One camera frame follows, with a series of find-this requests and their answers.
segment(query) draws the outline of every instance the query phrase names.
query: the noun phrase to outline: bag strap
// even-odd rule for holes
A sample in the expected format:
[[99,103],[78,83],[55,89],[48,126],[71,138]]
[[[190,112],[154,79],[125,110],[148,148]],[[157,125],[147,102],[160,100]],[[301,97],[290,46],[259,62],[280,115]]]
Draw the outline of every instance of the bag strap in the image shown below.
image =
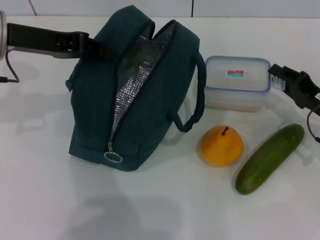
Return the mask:
[[174,121],[178,130],[183,133],[189,132],[193,125],[199,122],[205,111],[205,86],[207,80],[206,64],[198,51],[192,56],[192,59],[195,61],[198,68],[197,97],[194,113],[184,125],[177,112],[170,114],[170,117]]

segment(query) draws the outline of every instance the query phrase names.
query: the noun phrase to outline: lunch bag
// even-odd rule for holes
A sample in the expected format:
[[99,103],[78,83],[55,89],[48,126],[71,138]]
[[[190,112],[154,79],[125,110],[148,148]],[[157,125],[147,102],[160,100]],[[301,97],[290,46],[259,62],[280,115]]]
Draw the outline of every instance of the lunch bag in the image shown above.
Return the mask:
[[[155,23],[134,6],[118,10],[94,38],[112,48],[112,61],[81,58],[66,86],[72,91],[74,129],[69,153],[122,171],[136,170],[172,122],[188,132],[205,108],[206,66],[199,38],[175,20],[154,37]],[[194,114],[181,107],[195,67]]]

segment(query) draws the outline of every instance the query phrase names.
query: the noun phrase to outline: cucumber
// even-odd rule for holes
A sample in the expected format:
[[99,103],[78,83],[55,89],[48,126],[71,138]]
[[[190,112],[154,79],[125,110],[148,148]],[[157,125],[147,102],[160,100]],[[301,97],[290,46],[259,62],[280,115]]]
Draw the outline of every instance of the cucumber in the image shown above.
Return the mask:
[[298,124],[285,126],[271,136],[244,164],[235,180],[242,195],[253,193],[300,145],[305,130]]

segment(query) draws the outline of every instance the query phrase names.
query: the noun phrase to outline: table surface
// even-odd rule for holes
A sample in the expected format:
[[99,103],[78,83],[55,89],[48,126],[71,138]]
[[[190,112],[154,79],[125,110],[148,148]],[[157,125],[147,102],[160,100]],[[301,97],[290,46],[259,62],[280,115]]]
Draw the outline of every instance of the table surface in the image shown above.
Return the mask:
[[[10,16],[8,22],[93,37],[107,17]],[[169,18],[153,18],[156,31]],[[244,56],[305,71],[320,85],[320,19],[177,18],[200,53]],[[278,90],[258,113],[206,108],[187,134],[172,125],[152,156],[121,172],[68,154],[74,126],[65,87],[76,59],[11,52],[19,84],[0,86],[0,238],[4,240],[320,240],[320,146],[302,145],[255,193],[234,189],[248,155],[306,109]],[[13,77],[5,61],[0,76]],[[179,114],[195,107],[192,88]],[[320,120],[312,117],[320,136]],[[245,142],[236,164],[215,168],[197,152],[202,135],[234,127]]]

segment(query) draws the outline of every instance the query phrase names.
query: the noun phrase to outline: sticker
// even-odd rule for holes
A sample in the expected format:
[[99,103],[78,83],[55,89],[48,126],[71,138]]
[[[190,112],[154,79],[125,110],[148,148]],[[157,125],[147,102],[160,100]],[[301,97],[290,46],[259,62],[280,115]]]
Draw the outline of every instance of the sticker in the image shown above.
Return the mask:
[[243,70],[228,70],[226,72],[227,78],[244,78],[245,77],[245,71]]

